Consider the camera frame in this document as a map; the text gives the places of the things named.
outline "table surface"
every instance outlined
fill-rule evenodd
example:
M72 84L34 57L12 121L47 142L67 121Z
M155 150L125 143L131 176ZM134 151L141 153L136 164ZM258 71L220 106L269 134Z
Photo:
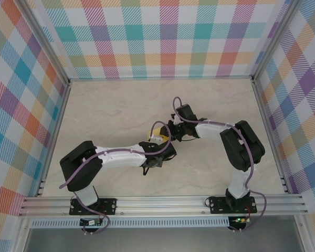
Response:
M198 118L249 122L266 154L249 186L265 194L283 193L258 104L248 79L110 80L74 82L61 124L43 196L71 196L59 161L81 142L102 147L131 146L147 140L152 124L168 122L172 100L180 96ZM141 167L101 170L92 181L100 196L225 194L232 179L219 137L173 142L177 156L142 175Z

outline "beige marble surface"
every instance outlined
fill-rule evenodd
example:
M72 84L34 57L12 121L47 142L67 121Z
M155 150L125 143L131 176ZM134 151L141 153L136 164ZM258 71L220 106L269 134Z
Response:
M43 196L71 196L59 189L64 182L59 161L85 140L103 147L130 146L146 141L156 120L167 122L172 100L180 96L198 118L236 123L247 120L265 146L250 188L283 193L257 102L248 79L123 80L74 82L59 132ZM224 194L233 168L220 140L173 142L177 156L147 176L140 167L100 171L92 184L100 196Z

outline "yellow object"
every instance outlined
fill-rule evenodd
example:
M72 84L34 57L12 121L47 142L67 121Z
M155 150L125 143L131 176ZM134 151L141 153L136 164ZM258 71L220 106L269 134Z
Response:
M162 143L164 143L164 142L167 142L167 141L168 141L168 137L165 136L165 135L160 135L161 128L162 128L162 127L159 127L159 128L154 129L154 130L153 130L153 136L152 136L152 137L155 137L155 136L161 137L161 138L162 138ZM151 134L151 131L147 132L147 140L150 139L150 134Z

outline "plaid backdrop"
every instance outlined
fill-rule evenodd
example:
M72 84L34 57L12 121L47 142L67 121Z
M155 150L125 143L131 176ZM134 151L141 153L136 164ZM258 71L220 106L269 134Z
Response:
M0 0L0 252L37 186L63 92L13 0Z
M249 76L289 0L28 2L68 75L91 79Z
M315 232L315 0L300 7L258 88L293 192L304 196Z

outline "purple cable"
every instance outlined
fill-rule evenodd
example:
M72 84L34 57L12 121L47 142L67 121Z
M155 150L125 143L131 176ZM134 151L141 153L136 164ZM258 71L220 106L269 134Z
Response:
M192 120L185 119L185 118L183 118L182 116L180 116L179 113L178 113L177 110L176 110L176 107L175 107L175 100L176 100L176 99L178 99L178 100L180 101L180 105L182 105L182 101L181 101L181 98L178 97L178 96L176 96L176 97L174 98L174 100L173 100L173 109L174 109L174 112L175 112L175 114L176 114L181 120L183 120L183 121L185 121L185 122L192 122L192 123L198 123L198 124L207 124L207 123L209 123L209 124L214 124L214 125L218 125L218 126L227 126L227 127L230 127L230 128L232 128L234 131L237 132L237 134L239 135L240 139L243 141L244 146L245 146L246 151L247 151L247 154L248 154L248 156L249 156L249 158L250 158L250 162L251 162L251 172L250 172L250 175L249 175L249 177L247 178L247 180L246 180L246 182L245 182L245 187L246 187L251 193L261 195L261 196L264 198L264 209L262 210L262 212L261 212L259 218L258 218L251 226L248 226L248 227L244 228L244 230L247 230L247 229L253 227L257 222L259 222L259 220L260 220L260 219L262 218L262 216L264 215L265 210L266 210L266 207L267 207L267 199L266 199L266 196L265 196L263 193L255 192L255 191L253 191L253 190L251 190L251 189L248 188L248 182L250 181L250 179L252 178L253 173L254 173L254 161L253 161L253 157L252 157L251 150L250 150L250 148L249 148L249 146L248 146L248 144L247 144L247 142L246 142L244 136L242 135L241 131L238 130L238 129L237 129L236 127L234 127L233 125L228 124L228 123L213 122L213 121L205 121L205 122L203 122L203 121L192 121Z
M165 124L164 122L161 122L161 121L156 121L153 126L152 126L152 129L151 129L151 134L150 134L150 138L152 137L152 134L153 134L153 130L154 130L154 127L156 124L158 123L161 123L162 125L164 125L166 128L167 128L167 131L168 131L168 134L169 136L171 136L171 132L170 132L170 129L168 128L167 124ZM128 152L132 152L132 153L136 153L136 154L141 154L141 155L157 155L157 154L160 154L162 153L165 149L168 148L169 144L171 142L171 137L168 138L168 142L166 144L166 146L164 148L162 148L161 150L159 151L156 151L156 152L141 152L141 151L135 151L135 150L131 150L131 149L126 149L126 148L119 148L119 149L112 149L112 150L107 150L107 151L101 151L101 152L98 152L97 154L95 155L92 155L91 157L89 157L88 159L86 159L76 170L75 172L71 175L71 177L62 185L59 186L60 189L64 188L65 186L67 186L74 178L75 176L80 172L80 170L82 170L82 168L87 164L89 163L92 159L100 156L100 155L103 155L104 153L111 153L111 152L117 152L117 151L128 151Z
M97 233L103 232L103 231L110 225L110 223L111 223L110 218L109 218L106 214L103 214L103 213L100 213L100 212L97 212L97 211L95 211L95 210L92 210L92 209L88 208L86 205L83 204L83 202L80 200L80 198L77 197L76 193L75 193L75 196L76 196L76 198L77 198L78 203L79 203L83 208L85 208L87 211L90 211L90 212L92 212L92 213L94 213L94 214L97 214L97 215L101 215L101 216L103 216L104 218L107 219L106 226L105 226L105 227L102 227L102 228L99 228L97 231L93 232L93 234L97 234Z

